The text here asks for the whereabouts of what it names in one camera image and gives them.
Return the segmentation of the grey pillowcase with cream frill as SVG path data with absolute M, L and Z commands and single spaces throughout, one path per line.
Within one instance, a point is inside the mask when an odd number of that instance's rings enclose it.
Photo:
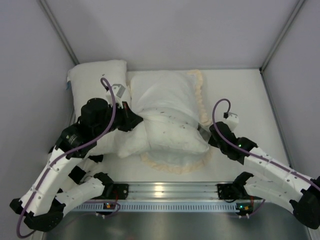
M 197 130 L 208 144 L 205 133 L 212 120 L 203 103 L 203 83 L 203 75 L 199 70 L 160 70 L 136 74 L 130 81 L 132 109 L 136 114 L 148 108 L 170 108 L 185 113 L 198 122 Z M 206 153 L 200 155 L 158 151 L 139 155 L 149 167 L 179 175 L 202 168 L 212 156 L 212 151 L 209 147 Z

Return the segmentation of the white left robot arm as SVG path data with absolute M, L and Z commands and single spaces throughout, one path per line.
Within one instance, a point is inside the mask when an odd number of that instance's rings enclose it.
M 130 132 L 142 120 L 125 101 L 111 105 L 102 98 L 90 99 L 81 108 L 77 122 L 61 132 L 30 190 L 9 204 L 20 215 L 19 222 L 33 231 L 49 232 L 82 203 L 94 198 L 107 199 L 114 181 L 99 172 L 82 182 L 86 172 L 79 163 L 97 145 L 98 137 L 114 130 Z

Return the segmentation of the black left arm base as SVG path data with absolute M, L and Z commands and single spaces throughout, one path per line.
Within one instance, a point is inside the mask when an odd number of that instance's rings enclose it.
M 112 189 L 99 196 L 102 200 L 126 200 L 129 195 L 129 184 L 114 183 Z

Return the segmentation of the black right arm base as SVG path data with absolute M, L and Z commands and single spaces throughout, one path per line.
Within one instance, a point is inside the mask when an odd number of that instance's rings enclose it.
M 217 184 L 218 199 L 227 203 L 233 203 L 237 200 L 249 200 L 250 196 L 243 185 L 234 183 Z

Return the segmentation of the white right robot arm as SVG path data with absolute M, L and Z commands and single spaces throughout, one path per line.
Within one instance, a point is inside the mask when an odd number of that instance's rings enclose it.
M 220 121 L 209 128 L 209 144 L 248 170 L 232 183 L 237 198 L 258 197 L 278 205 L 304 226 L 320 227 L 320 180 L 303 175 L 266 154 L 246 137 L 236 137 Z

